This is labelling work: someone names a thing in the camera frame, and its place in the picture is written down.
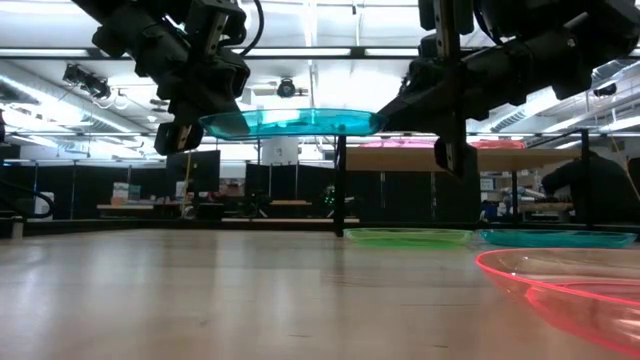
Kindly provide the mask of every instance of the ceiling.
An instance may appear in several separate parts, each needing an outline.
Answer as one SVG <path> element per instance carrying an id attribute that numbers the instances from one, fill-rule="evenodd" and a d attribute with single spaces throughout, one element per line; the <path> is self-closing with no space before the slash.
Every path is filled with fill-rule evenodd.
<path id="1" fill-rule="evenodd" d="M 265 30 L 258 45 L 261 48 L 415 48 L 427 34 L 420 28 L 417 0 L 262 0 L 262 3 Z M 257 31 L 258 16 L 253 1 L 242 0 L 241 6 L 248 13 L 248 43 Z M 98 25 L 71 1 L 0 0 L 0 49 L 93 48 L 91 39 Z M 492 45 L 477 26 L 475 32 L 462 37 L 461 43 L 464 47 Z M 316 107 L 377 111 L 397 94 L 409 62 L 406 58 L 326 59 L 312 62 L 302 59 L 247 60 L 251 68 L 247 88 L 263 94 L 265 89 L 273 88 L 283 77 L 289 77 L 299 88 L 309 89 L 313 86 Z M 62 81 L 65 68 L 70 63 L 108 79 L 113 93 L 121 96 L 114 95 L 107 101 L 92 101 L 85 92 L 70 88 Z M 69 103 L 81 111 L 100 114 L 94 121 L 100 123 L 96 125 L 104 125 L 98 128 L 106 133 L 122 132 L 123 128 L 135 133 L 152 132 L 159 123 L 172 120 L 170 114 L 152 111 L 155 106 L 150 101 L 156 98 L 157 87 L 150 79 L 136 76 L 134 68 L 135 63 L 130 60 L 0 60 L 0 76 L 12 78 L 14 73 L 24 71 L 31 78 L 24 75 L 15 77 L 18 79 L 16 81 L 53 98 L 62 98 L 60 102 Z M 615 97 L 596 98 L 582 94 L 560 102 L 555 100 L 553 94 L 533 94 L 530 96 L 529 109 L 524 109 L 526 111 L 521 107 L 503 106 L 494 109 L 491 119 L 485 122 L 470 121 L 468 130 L 536 133 L 596 109 L 608 115 L 600 116 L 597 121 L 584 119 L 572 126 L 600 127 L 611 121 L 611 109 L 608 109 L 611 104 L 615 105 L 615 102 L 627 97 L 631 99 L 637 92 L 636 85 L 639 82 L 640 71 L 631 66 L 616 78 L 618 94 Z M 254 95 L 243 97 L 240 101 L 245 105 L 266 108 L 311 106 L 310 97 L 280 99 L 276 96 Z M 635 100 L 614 108 L 624 110 L 624 117 L 632 116 L 635 114 L 634 103 Z M 519 116 L 518 113 L 523 111 L 526 116 Z M 495 130 L 497 124 L 504 123 L 510 117 L 518 120 Z M 147 147 L 149 144 L 151 140 L 147 139 Z"/>

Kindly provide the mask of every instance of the black jacket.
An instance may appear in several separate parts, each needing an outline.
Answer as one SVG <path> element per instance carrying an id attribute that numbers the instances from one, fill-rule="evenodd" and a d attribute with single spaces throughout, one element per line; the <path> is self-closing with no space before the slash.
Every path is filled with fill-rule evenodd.
<path id="1" fill-rule="evenodd" d="M 584 222 L 585 195 L 591 193 L 592 220 L 595 223 L 640 222 L 640 200 L 625 170 L 614 161 L 600 156 L 590 159 L 590 188 L 586 188 L 582 159 L 561 166 L 542 179 L 547 193 L 571 187 L 571 197 L 578 221 Z"/>

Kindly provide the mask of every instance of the fluorescent light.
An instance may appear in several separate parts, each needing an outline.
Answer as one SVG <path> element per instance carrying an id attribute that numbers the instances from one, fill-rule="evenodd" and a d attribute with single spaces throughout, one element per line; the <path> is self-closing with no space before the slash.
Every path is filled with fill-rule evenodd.
<path id="1" fill-rule="evenodd" d="M 0 1 L 0 11 L 33 15 L 84 15 L 82 9 L 70 1 Z"/>
<path id="2" fill-rule="evenodd" d="M 235 53 L 242 52 L 243 49 L 232 49 Z M 253 49 L 249 53 L 250 56 L 348 56 L 351 50 L 347 48 L 272 48 L 272 49 Z"/>
<path id="3" fill-rule="evenodd" d="M 126 128 L 126 127 L 124 127 L 122 125 L 118 125 L 118 124 L 114 123 L 113 121 L 111 121 L 109 119 L 105 119 L 105 118 L 103 118 L 101 116 L 96 116 L 96 115 L 91 115 L 91 117 L 93 117 L 94 119 L 96 119 L 96 120 L 98 120 L 100 122 L 103 122 L 103 123 L 111 126 L 114 129 L 120 130 L 120 131 L 125 132 L 125 133 L 130 133 L 131 132 L 131 130 L 129 128 Z"/>
<path id="4" fill-rule="evenodd" d="M 111 141 L 116 142 L 118 144 L 122 144 L 122 140 L 120 140 L 118 138 L 111 137 L 111 136 L 105 136 L 104 139 L 105 140 L 111 140 Z"/>
<path id="5" fill-rule="evenodd" d="M 616 131 L 616 130 L 621 130 L 621 129 L 626 129 L 632 126 L 636 126 L 636 125 L 640 125 L 640 116 L 635 116 L 632 118 L 628 118 L 628 119 L 623 119 L 623 120 L 618 120 L 616 122 L 613 122 L 609 125 L 605 125 L 603 127 L 601 127 L 600 132 L 612 132 L 612 131 Z"/>
<path id="6" fill-rule="evenodd" d="M 542 130 L 542 132 L 554 132 L 554 131 L 566 129 L 568 127 L 571 127 L 571 126 L 579 123 L 580 121 L 582 121 L 582 119 L 565 120 L 565 121 L 559 122 L 559 123 L 557 123 L 557 124 L 555 124 L 553 126 L 549 126 L 548 128 Z"/>
<path id="7" fill-rule="evenodd" d="M 568 149 L 570 147 L 573 147 L 575 145 L 580 144 L 581 142 L 582 142 L 582 140 L 572 141 L 570 143 L 566 143 L 566 144 L 560 145 L 560 146 L 556 147 L 556 149 Z"/>
<path id="8" fill-rule="evenodd" d="M 5 109 L 3 112 L 5 123 L 9 126 L 24 130 L 44 130 L 44 131 L 69 131 L 63 127 L 48 123 L 46 121 L 36 119 L 32 116 L 23 114 L 13 109 Z"/>
<path id="9" fill-rule="evenodd" d="M 367 56 L 413 56 L 418 57 L 418 49 L 366 49 L 364 51 Z"/>
<path id="10" fill-rule="evenodd" d="M 118 134 L 118 133 L 91 133 L 91 134 L 85 134 L 86 136 L 141 136 L 142 133 L 124 133 L 124 134 Z"/>
<path id="11" fill-rule="evenodd" d="M 12 138 L 16 139 L 16 140 L 20 140 L 20 141 L 26 141 L 26 142 L 30 142 L 32 144 L 37 144 L 37 145 L 42 145 L 42 146 L 46 146 L 46 147 L 58 147 L 58 144 L 56 144 L 55 142 L 49 140 L 49 139 L 45 139 L 39 136 L 32 136 L 32 137 L 22 137 L 22 136 L 15 136 L 12 135 Z"/>
<path id="12" fill-rule="evenodd" d="M 89 53 L 84 49 L 0 49 L 0 57 L 3 56 L 89 57 Z"/>

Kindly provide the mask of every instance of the metal pole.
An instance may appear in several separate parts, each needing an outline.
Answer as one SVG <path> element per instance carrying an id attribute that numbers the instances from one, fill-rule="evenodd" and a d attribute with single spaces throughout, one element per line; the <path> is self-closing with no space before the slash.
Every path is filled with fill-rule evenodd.
<path id="1" fill-rule="evenodd" d="M 256 178 L 257 190 L 262 191 L 262 142 L 258 138 L 258 177 Z"/>
<path id="2" fill-rule="evenodd" d="M 296 182 L 295 182 L 295 200 L 298 200 L 298 176 L 300 175 L 300 161 L 296 162 Z"/>
<path id="3" fill-rule="evenodd" d="M 438 189 L 436 188 L 436 173 L 431 172 L 431 221 L 436 221 L 438 200 L 436 198 Z"/>
<path id="4" fill-rule="evenodd" d="M 273 178 L 273 164 L 269 164 L 269 197 L 271 197 L 271 179 Z"/>
<path id="5" fill-rule="evenodd" d="M 591 197 L 591 151 L 589 149 L 589 129 L 582 129 L 580 132 L 582 138 L 582 165 L 584 167 L 584 185 L 585 185 L 585 225 L 587 228 L 593 227 L 592 214 L 592 197 Z"/>
<path id="6" fill-rule="evenodd" d="M 38 168 L 40 167 L 40 165 L 38 164 L 38 162 L 35 162 L 34 165 L 34 170 L 35 170 L 35 174 L 33 175 L 33 191 L 38 191 Z"/>
<path id="7" fill-rule="evenodd" d="M 335 184 L 335 211 L 333 213 L 333 225 L 336 236 L 344 236 L 345 192 L 347 187 L 347 137 L 338 137 L 336 147 L 336 184 Z"/>
<path id="8" fill-rule="evenodd" d="M 513 214 L 513 223 L 517 224 L 518 219 L 518 172 L 511 172 L 511 213 Z"/>
<path id="9" fill-rule="evenodd" d="M 73 160 L 73 174 L 71 175 L 71 213 L 69 218 L 73 220 L 73 208 L 76 206 L 76 168 L 78 161 Z"/>
<path id="10" fill-rule="evenodd" d="M 385 190 L 385 183 L 387 181 L 387 174 L 383 171 L 380 173 L 380 206 L 383 209 L 387 208 L 387 194 Z"/>

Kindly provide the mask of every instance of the blue plastic plate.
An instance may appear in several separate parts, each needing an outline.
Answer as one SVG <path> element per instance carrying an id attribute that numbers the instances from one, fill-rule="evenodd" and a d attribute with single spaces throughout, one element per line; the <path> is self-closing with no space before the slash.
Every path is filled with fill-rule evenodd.
<path id="1" fill-rule="evenodd" d="M 512 247 L 611 248 L 627 247 L 638 235 L 597 231 L 484 230 L 482 238 L 493 245 Z"/>
<path id="2" fill-rule="evenodd" d="M 205 116 L 205 131 L 223 140 L 253 140 L 274 136 L 367 136 L 381 131 L 387 118 L 345 109 L 255 110 Z"/>

